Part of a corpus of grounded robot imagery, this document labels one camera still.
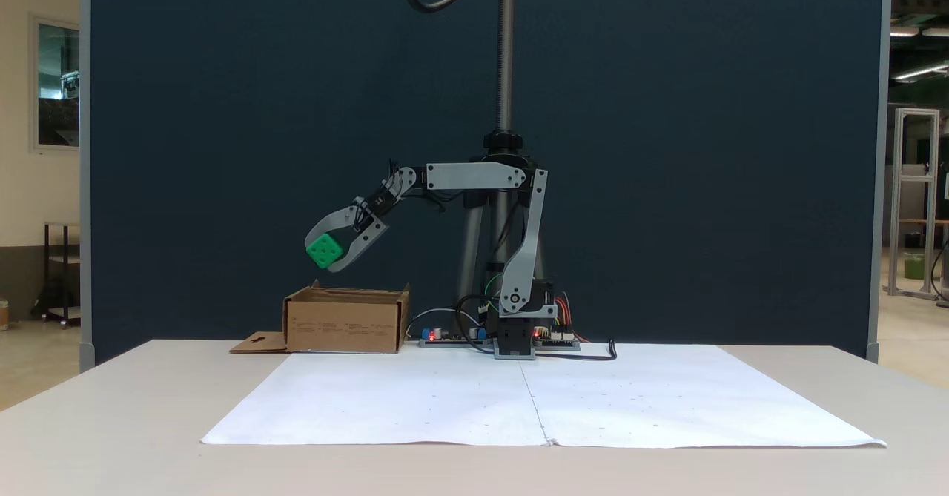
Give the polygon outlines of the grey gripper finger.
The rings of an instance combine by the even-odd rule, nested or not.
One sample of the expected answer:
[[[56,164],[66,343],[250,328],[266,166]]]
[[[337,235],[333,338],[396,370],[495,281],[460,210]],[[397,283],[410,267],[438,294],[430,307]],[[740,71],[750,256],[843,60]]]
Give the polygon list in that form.
[[[329,272],[340,272],[353,262],[356,262],[387,229],[388,225],[385,222],[378,218],[372,218],[366,228],[356,236],[356,239],[353,239],[352,242],[349,243],[345,253],[329,266]]]
[[[321,236],[329,235],[341,250],[347,250],[349,243],[363,231],[354,223],[354,200],[349,206],[329,213],[312,227],[305,237],[305,248],[316,242]]]

